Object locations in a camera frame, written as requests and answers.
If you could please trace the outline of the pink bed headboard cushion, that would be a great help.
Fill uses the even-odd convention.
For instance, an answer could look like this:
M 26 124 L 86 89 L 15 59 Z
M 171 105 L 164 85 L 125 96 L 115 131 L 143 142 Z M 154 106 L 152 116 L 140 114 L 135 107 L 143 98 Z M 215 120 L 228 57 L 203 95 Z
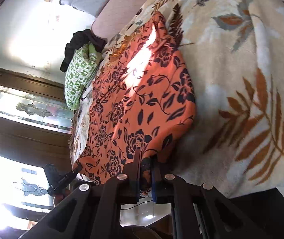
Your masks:
M 94 35 L 110 40 L 133 19 L 147 0 L 109 0 L 94 21 Z

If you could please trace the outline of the green patterned pillow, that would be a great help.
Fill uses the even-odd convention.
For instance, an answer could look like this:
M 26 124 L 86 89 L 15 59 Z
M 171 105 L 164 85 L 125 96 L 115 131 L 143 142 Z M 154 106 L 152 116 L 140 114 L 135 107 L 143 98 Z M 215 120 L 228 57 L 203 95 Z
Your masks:
M 70 110 L 79 108 L 80 97 L 85 86 L 91 83 L 101 60 L 101 53 L 92 43 L 75 50 L 67 68 L 64 82 L 64 97 Z

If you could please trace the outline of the orange floral garment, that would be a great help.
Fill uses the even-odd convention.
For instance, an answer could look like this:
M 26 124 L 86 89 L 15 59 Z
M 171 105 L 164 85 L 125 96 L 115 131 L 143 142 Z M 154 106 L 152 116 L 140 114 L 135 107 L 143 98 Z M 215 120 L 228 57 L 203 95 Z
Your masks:
M 141 189 L 150 159 L 166 162 L 195 117 L 192 79 L 165 18 L 156 12 L 112 53 L 93 81 L 87 144 L 75 162 L 96 185 L 141 157 Z

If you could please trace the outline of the black cloth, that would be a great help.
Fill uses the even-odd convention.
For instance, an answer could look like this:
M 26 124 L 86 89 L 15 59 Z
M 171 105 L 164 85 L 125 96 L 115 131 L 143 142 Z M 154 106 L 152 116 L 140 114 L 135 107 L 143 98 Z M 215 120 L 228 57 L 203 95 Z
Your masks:
M 98 52 L 102 52 L 107 40 L 96 36 L 91 29 L 85 29 L 83 31 L 77 31 L 73 34 L 72 39 L 67 43 L 64 50 L 64 59 L 60 66 L 60 71 L 65 73 L 73 58 L 75 50 L 83 47 L 85 44 L 93 44 L 94 48 Z

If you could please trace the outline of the cream leaf-pattern blanket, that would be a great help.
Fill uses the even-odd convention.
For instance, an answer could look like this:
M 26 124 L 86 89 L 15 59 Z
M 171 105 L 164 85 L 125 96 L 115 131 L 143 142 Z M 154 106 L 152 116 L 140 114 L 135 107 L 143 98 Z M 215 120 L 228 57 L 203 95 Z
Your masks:
M 109 40 L 93 81 L 156 12 L 195 95 L 194 121 L 167 160 L 175 174 L 229 198 L 284 186 L 284 0 L 147 0 Z M 93 81 L 73 119 L 73 168 L 87 144 Z

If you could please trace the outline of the stained glass wooden door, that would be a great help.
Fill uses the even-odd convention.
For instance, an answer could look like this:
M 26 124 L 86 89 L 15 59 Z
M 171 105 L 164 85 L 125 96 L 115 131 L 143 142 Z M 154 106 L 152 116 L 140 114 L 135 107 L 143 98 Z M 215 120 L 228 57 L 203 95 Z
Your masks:
M 47 79 L 0 69 L 0 85 L 47 99 L 64 101 L 64 86 Z M 54 164 L 60 172 L 71 170 L 70 134 L 0 117 L 0 156 L 43 167 Z

